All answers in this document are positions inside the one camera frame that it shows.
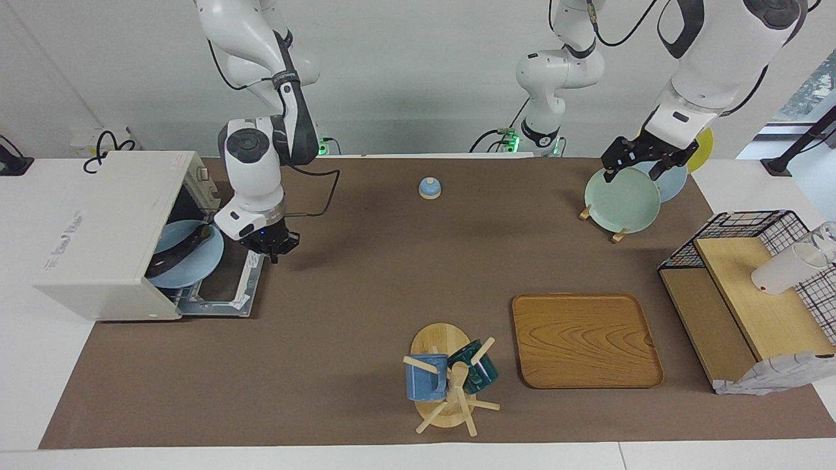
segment yellow plate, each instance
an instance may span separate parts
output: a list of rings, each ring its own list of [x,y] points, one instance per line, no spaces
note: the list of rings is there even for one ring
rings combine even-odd
[[[714,150],[714,132],[711,127],[702,131],[696,137],[696,143],[700,144],[700,148],[694,152],[691,159],[688,161],[688,172],[693,173],[697,171],[700,166],[703,166],[711,156],[711,151]]]

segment black wire mesh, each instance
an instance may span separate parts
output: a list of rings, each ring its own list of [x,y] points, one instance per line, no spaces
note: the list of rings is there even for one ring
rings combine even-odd
[[[774,256],[809,232],[792,211],[724,212],[706,222],[696,235],[661,266],[662,269],[704,268],[695,240],[758,237]],[[796,292],[831,343],[836,345],[836,264],[798,284]]]

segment wall outlet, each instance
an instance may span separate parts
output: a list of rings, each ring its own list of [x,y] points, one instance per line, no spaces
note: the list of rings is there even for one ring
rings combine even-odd
[[[136,140],[136,138],[130,133],[130,129],[125,127],[124,129],[120,129],[118,127],[110,128],[104,127],[101,129],[85,129],[75,132],[74,138],[69,142],[69,146],[75,152],[75,155],[79,158],[90,158],[96,156],[96,142],[99,140],[99,135],[105,130],[110,130],[116,136],[116,142],[121,144],[126,140],[133,140],[136,142],[136,146],[134,150],[141,150],[140,143]],[[106,151],[115,150],[113,145],[113,139],[110,139],[109,136],[106,136],[102,140],[101,151],[105,153]]]

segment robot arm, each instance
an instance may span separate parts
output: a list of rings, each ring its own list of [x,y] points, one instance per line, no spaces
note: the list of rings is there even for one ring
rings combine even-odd
[[[604,0],[596,5],[602,8]],[[563,48],[537,51],[517,64],[517,82],[530,100],[515,132],[522,137],[521,151],[539,155],[553,151],[566,112],[565,102],[555,93],[597,84],[604,74],[604,57],[596,49],[586,0],[561,0],[553,10],[553,26]]]
[[[230,55],[233,80],[251,84],[253,93],[281,110],[280,115],[232,120],[218,136],[235,196],[215,215],[215,224],[273,263],[298,245],[298,234],[284,222],[280,166],[306,165],[319,153],[303,80],[289,52],[293,35],[276,1],[195,1],[206,37]],[[318,76],[308,70],[308,82]]]
[[[657,161],[650,177],[685,165],[697,135],[722,115],[801,28],[807,0],[676,0],[658,32],[679,68],[635,140],[616,139],[601,157],[612,181],[640,161]]]

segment wooden board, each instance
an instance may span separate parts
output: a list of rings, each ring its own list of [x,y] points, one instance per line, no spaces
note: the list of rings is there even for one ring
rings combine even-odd
[[[421,329],[412,340],[410,354],[446,354],[454,352],[467,346],[470,339],[464,331],[459,330],[455,325],[449,323],[429,324]],[[476,400],[476,395],[468,395],[468,399]],[[439,401],[416,401],[415,408],[421,418],[426,419],[438,406]],[[461,412],[458,403],[448,403],[432,421],[436,427],[456,427],[465,421],[465,414]]]
[[[520,295],[513,316],[522,378],[533,388],[650,388],[664,379],[631,295]]]
[[[660,273],[709,381],[736,381],[757,363],[704,268]]]
[[[752,272],[772,256],[760,239],[705,238],[696,240],[696,248],[758,360],[806,351],[833,353],[794,290],[770,295],[752,283]]]

